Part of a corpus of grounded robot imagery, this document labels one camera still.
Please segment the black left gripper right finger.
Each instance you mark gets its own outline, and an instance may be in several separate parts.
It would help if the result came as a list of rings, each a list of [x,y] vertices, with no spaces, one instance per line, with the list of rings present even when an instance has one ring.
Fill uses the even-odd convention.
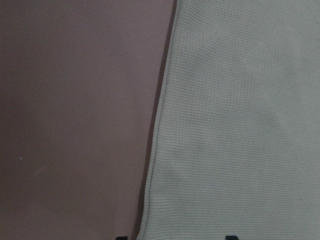
[[[237,240],[237,236],[236,235],[226,235],[225,240]]]

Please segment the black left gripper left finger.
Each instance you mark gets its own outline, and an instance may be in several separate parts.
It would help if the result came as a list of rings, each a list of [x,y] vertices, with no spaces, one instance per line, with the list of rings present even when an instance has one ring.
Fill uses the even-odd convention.
[[[128,240],[128,236],[117,236],[116,240]]]

